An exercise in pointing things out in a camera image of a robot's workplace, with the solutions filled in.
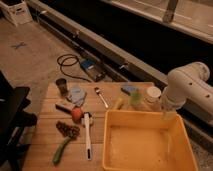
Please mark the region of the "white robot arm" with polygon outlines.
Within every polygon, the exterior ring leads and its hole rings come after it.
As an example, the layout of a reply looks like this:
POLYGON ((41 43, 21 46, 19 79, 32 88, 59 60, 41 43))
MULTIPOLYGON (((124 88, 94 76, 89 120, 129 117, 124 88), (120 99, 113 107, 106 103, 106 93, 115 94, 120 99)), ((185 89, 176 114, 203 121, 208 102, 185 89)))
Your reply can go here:
POLYGON ((206 83, 209 77, 210 69, 203 62, 172 69, 167 74, 167 86, 161 95, 164 115, 171 117, 187 100, 191 100, 213 117, 213 87, 206 83))

